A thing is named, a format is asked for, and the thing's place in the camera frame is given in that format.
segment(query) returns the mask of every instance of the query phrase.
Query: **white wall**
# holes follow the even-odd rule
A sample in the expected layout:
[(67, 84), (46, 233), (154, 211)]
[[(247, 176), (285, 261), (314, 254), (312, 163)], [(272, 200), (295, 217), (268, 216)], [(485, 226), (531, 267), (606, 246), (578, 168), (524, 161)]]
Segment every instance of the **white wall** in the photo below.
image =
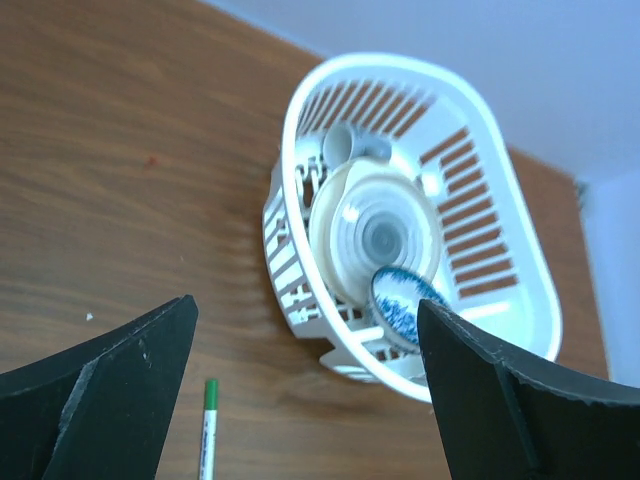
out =
[(638, 0), (205, 1), (323, 56), (378, 50), (447, 67), (507, 141), (573, 175), (616, 176), (640, 151)]
[(623, 176), (592, 186), (583, 223), (609, 369), (640, 387), (640, 161)]

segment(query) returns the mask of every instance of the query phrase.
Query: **white mug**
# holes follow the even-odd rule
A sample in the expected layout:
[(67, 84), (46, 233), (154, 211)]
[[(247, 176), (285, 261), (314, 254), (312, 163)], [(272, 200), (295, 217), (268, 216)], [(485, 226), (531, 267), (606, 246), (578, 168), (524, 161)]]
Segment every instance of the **white mug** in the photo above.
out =
[(337, 123), (329, 128), (322, 142), (322, 157), (329, 170), (362, 156), (389, 160), (391, 143), (362, 127), (347, 123)]

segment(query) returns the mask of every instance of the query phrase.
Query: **laundry basket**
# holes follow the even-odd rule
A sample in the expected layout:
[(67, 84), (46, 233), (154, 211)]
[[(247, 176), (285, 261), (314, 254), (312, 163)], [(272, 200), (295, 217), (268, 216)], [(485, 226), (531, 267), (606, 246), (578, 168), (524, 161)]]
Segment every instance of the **laundry basket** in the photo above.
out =
[(431, 401), (420, 355), (397, 351), (382, 328), (338, 301), (322, 281), (307, 238), (321, 157), (335, 122), (392, 144), (390, 160), (419, 179), (437, 206), (443, 254), (433, 285), (478, 327), (548, 360), (561, 343), (558, 298), (496, 121), (460, 77), (388, 54), (349, 54), (316, 67), (286, 113), (280, 160), (263, 212), (269, 276), (298, 338), (326, 338), (320, 363)]

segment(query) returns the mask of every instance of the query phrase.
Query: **blue and white bowl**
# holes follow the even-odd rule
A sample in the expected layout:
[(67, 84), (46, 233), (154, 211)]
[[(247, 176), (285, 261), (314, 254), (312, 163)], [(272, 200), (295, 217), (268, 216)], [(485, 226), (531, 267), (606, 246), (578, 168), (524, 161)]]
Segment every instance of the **blue and white bowl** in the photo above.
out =
[(402, 267), (382, 267), (371, 280), (365, 316), (380, 325), (385, 337), (398, 349), (419, 354), (417, 315), (422, 299), (448, 307), (419, 275)]

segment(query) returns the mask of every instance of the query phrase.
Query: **brown wooden surface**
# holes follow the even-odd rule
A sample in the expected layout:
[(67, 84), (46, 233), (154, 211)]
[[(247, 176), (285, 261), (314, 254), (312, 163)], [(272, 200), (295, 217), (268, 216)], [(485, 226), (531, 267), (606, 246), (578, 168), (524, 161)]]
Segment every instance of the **brown wooden surface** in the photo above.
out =
[[(5, 0), (0, 43), (0, 371), (192, 293), (158, 478), (195, 478), (208, 376), (218, 478), (448, 478), (429, 406), (329, 374), (270, 290), (261, 209), (317, 59), (191, 0)], [(571, 181), (515, 165), (562, 302), (560, 361), (604, 376)]]

